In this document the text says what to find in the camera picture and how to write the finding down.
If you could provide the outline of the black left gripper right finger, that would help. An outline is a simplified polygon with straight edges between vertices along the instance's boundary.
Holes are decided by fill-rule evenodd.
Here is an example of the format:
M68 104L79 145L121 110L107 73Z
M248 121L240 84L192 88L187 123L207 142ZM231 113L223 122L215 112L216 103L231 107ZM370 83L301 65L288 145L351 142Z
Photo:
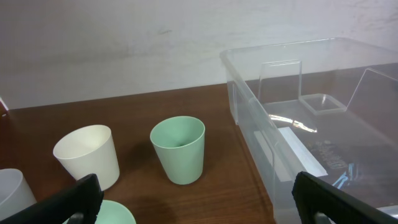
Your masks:
M304 224L397 224L397 219L335 188L308 172L299 172L292 195Z

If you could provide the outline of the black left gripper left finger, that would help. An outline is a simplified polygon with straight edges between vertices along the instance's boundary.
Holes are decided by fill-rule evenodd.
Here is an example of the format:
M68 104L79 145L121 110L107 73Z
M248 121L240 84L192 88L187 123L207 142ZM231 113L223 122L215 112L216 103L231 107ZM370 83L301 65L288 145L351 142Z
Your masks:
M95 223L104 192L96 174L4 219L1 224Z

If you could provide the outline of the cream cup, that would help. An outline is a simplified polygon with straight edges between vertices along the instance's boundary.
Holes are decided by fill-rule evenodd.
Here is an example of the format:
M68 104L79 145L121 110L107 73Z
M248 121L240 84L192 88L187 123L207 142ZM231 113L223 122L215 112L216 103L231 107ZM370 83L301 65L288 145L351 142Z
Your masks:
M120 175L111 129L102 124L70 132L56 143L53 155L75 180L96 174L101 190L114 185Z

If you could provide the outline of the light grey cup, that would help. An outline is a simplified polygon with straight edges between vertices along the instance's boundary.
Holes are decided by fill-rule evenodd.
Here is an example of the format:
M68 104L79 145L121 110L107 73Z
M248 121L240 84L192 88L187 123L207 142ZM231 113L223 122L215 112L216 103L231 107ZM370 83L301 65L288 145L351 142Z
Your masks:
M1 169L1 220L37 201L23 173L18 169Z

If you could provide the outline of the mint green cup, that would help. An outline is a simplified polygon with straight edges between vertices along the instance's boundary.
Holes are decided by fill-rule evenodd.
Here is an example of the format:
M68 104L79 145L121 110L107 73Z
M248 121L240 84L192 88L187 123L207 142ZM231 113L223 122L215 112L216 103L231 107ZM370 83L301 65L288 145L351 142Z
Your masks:
M204 123L191 116L168 118L153 127L150 141L171 182L188 185L200 178L205 131Z

